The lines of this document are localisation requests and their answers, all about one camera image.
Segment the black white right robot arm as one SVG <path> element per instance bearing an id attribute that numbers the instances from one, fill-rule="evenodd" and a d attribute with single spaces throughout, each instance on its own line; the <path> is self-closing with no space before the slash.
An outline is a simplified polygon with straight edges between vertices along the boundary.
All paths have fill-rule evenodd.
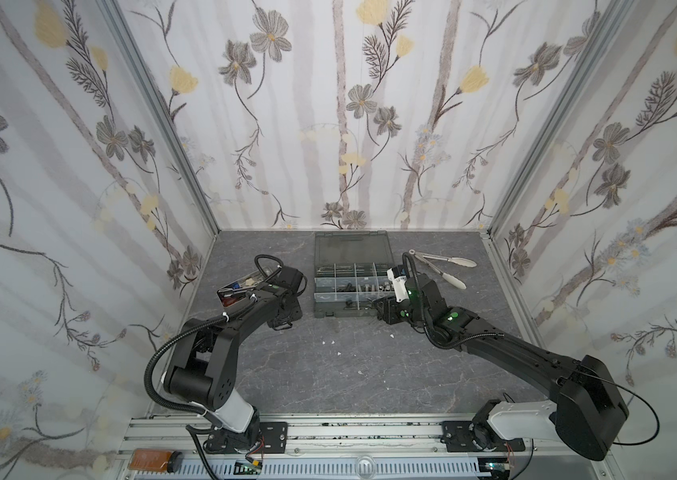
<path id="1" fill-rule="evenodd" d="M 630 416 L 618 384 L 600 359 L 556 354 L 494 326 L 478 313 L 450 306 L 438 284 L 419 272 L 404 253 L 387 272 L 394 296 L 376 301 L 384 322 L 405 322 L 444 351 L 480 357 L 544 394 L 538 402 L 490 400 L 473 417 L 467 438 L 479 451 L 514 440 L 560 441 L 572 452 L 604 460 Z"/>

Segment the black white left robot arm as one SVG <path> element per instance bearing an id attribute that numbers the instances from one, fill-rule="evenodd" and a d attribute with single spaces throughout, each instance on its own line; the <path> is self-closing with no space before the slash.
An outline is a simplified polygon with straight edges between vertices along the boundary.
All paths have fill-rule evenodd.
<path id="1" fill-rule="evenodd" d="M 236 390 L 240 346 L 264 325 L 292 328 L 302 318 L 300 296 L 306 290 L 304 273 L 276 256 L 260 254 L 254 265 L 250 285 L 238 282 L 220 290 L 222 299 L 232 300 L 222 314 L 184 322 L 144 370 L 144 391 L 152 402 L 210 422 L 209 430 L 188 432 L 236 451 L 262 446 L 260 413 Z"/>

